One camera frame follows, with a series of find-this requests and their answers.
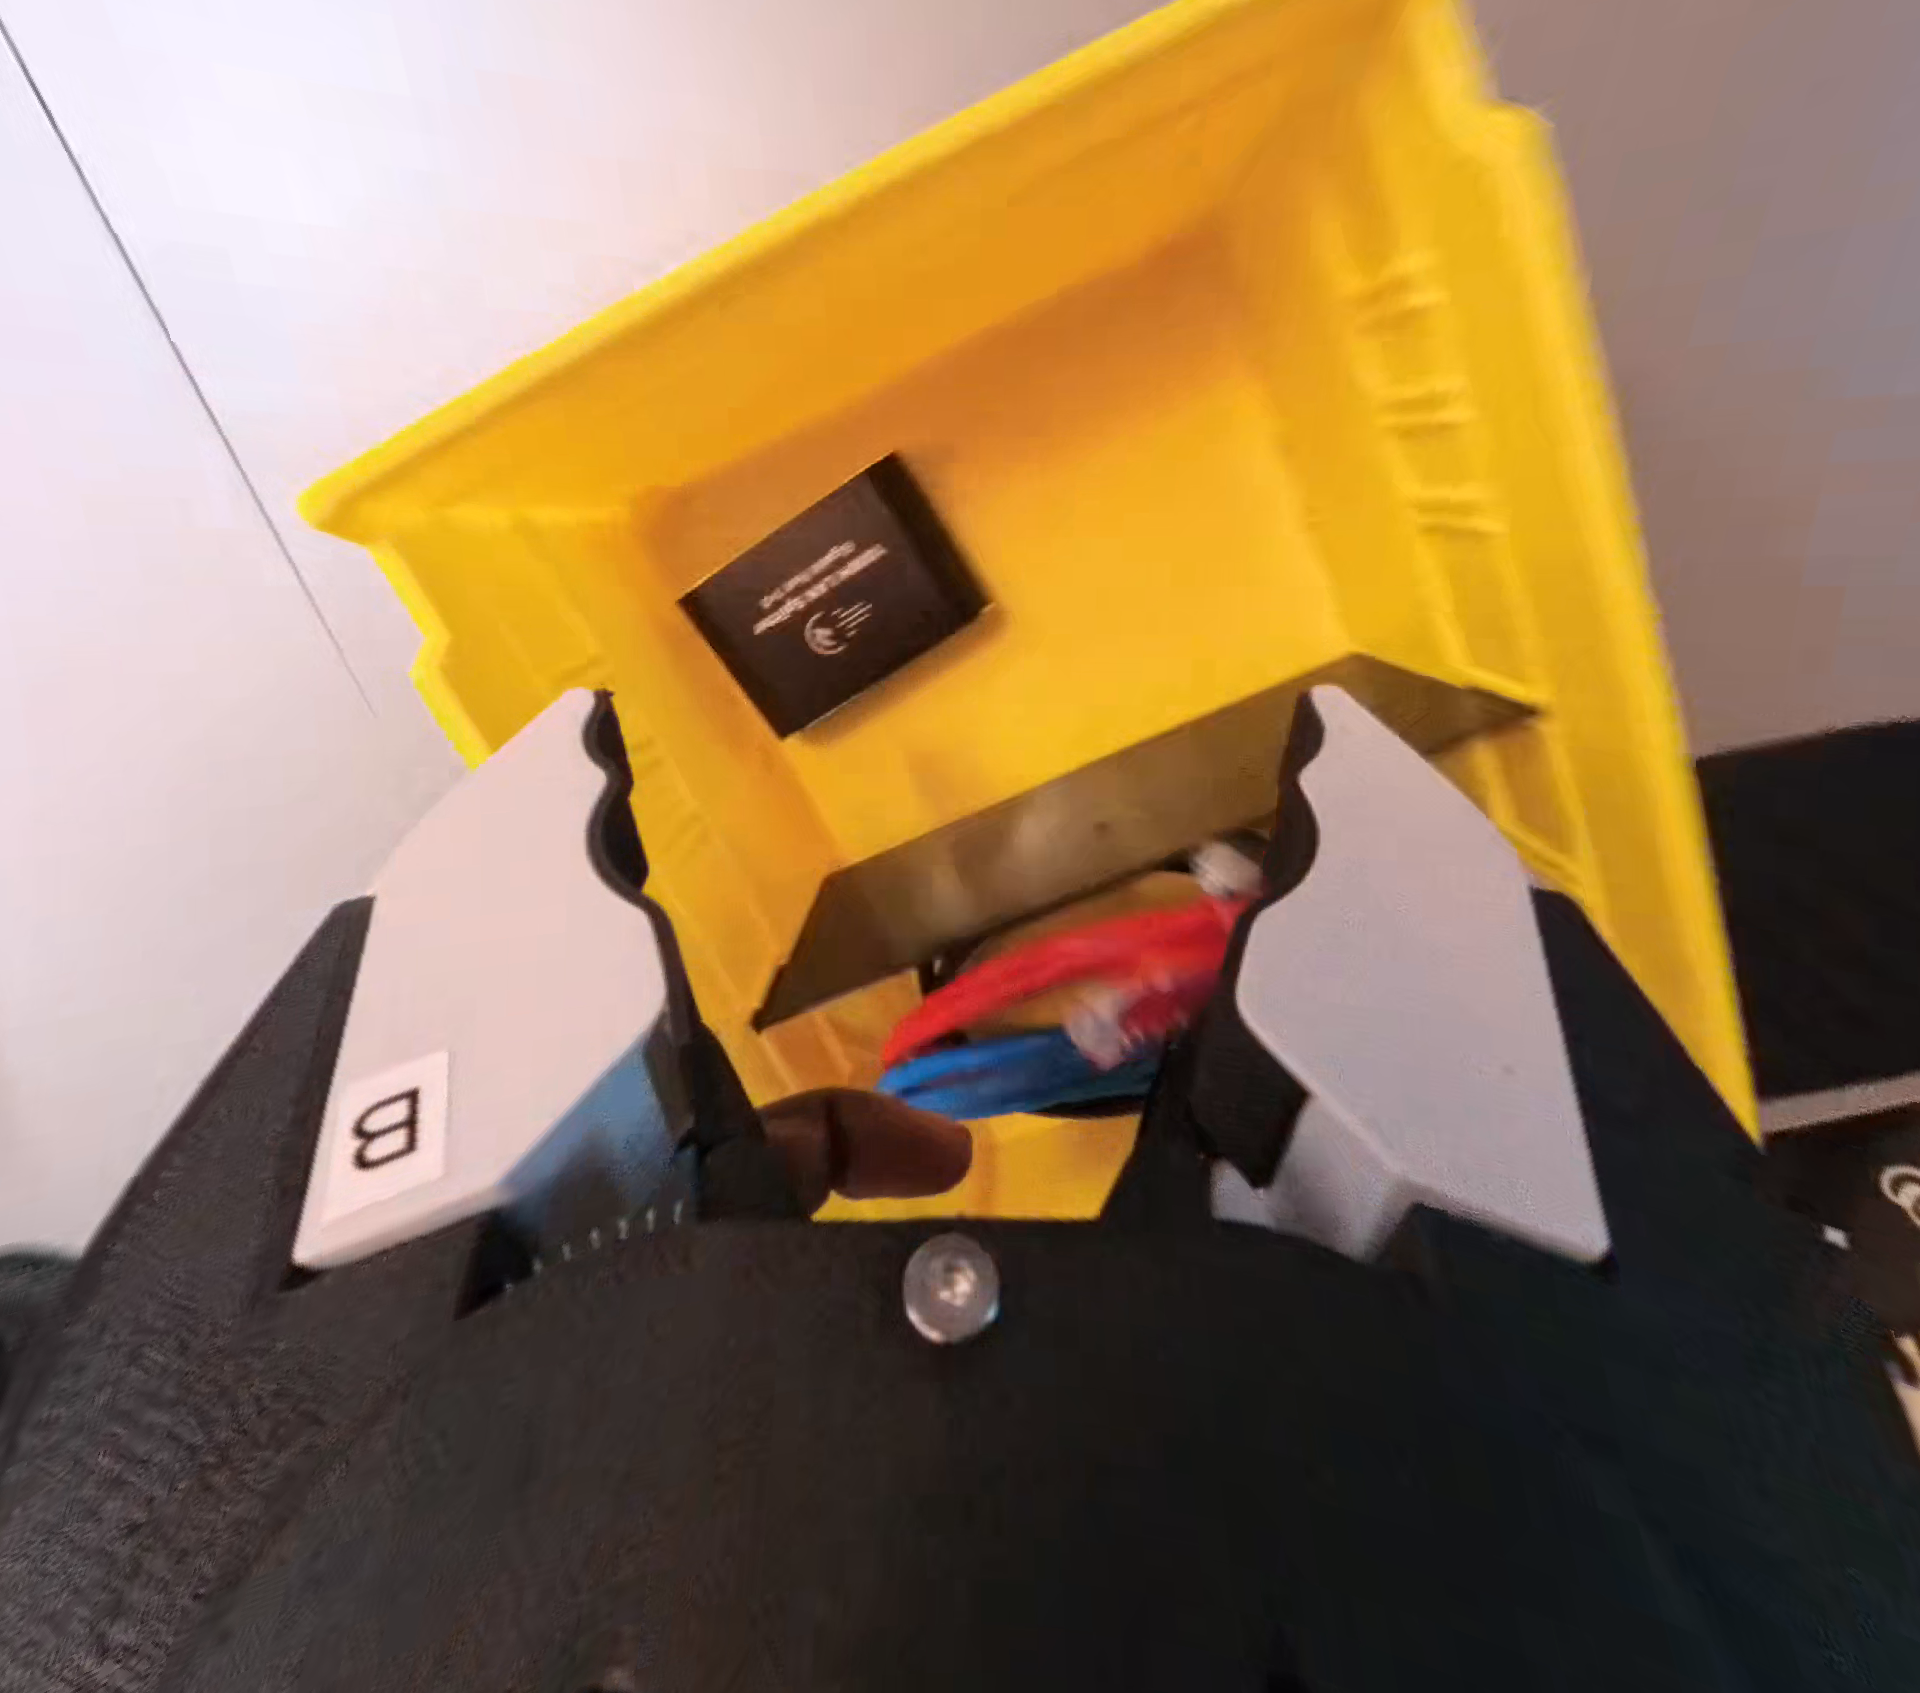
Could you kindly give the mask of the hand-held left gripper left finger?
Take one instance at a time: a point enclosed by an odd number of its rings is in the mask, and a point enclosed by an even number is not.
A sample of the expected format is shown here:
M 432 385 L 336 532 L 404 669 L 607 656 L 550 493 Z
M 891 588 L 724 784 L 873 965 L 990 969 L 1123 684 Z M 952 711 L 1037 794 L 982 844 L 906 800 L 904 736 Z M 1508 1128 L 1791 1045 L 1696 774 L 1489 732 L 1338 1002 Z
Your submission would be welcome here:
M 562 695 L 420 818 L 370 888 L 296 1268 L 469 1218 L 536 1255 L 640 1227 L 703 1030 L 646 875 L 602 691 Z

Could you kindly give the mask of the black ethernet adapter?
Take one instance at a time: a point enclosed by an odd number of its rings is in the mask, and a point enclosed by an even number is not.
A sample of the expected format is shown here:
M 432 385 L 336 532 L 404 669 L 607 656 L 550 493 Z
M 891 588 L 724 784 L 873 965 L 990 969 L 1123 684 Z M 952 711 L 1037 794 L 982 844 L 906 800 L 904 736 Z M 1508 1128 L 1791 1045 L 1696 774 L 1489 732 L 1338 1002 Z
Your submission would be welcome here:
M 839 482 L 677 600 L 782 740 L 942 651 L 990 603 L 898 456 Z

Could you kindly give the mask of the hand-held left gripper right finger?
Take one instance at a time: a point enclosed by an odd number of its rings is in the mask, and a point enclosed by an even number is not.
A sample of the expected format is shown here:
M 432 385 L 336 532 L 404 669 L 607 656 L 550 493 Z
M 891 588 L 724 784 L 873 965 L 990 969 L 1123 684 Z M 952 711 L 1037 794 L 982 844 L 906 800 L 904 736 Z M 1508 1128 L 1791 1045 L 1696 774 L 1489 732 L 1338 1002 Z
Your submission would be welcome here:
M 1234 1005 L 1305 1101 L 1233 1224 L 1374 1260 L 1417 1207 L 1569 1261 L 1611 1252 L 1535 880 L 1492 821 L 1341 688 L 1301 784 L 1312 865 L 1252 924 Z

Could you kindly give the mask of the person's left hand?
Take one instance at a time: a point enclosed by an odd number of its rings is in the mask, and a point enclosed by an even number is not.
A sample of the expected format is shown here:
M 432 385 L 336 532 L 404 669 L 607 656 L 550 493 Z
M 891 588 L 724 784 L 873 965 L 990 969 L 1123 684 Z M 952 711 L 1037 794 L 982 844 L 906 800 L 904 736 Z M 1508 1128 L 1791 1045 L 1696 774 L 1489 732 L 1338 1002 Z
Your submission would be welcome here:
M 971 1171 L 971 1128 L 875 1090 L 806 1090 L 760 1112 L 802 1215 L 828 1200 L 935 1200 Z

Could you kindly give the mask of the black mesh pad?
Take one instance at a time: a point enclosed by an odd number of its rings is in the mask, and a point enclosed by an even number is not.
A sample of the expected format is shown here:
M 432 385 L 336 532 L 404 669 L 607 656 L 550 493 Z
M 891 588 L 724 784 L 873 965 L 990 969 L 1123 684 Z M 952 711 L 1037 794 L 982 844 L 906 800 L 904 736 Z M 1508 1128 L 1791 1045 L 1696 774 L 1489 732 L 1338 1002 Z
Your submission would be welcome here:
M 1765 1101 L 1919 1072 L 1919 725 L 1696 765 Z

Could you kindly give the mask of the large yellow plastic bin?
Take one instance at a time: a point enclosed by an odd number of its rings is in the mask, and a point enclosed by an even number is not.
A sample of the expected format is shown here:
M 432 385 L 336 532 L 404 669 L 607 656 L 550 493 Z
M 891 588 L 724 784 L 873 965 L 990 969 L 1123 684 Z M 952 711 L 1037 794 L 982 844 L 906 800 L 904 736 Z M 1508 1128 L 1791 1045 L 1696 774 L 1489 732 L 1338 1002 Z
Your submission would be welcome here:
M 815 729 L 701 581 L 898 457 L 982 619 Z M 345 460 L 303 518 L 483 763 L 618 703 L 754 1101 L 879 1075 L 909 972 L 758 1027 L 835 869 L 1345 661 L 1504 698 L 1440 761 L 1762 1157 L 1707 821 L 1550 127 L 1467 0 L 1172 0 Z

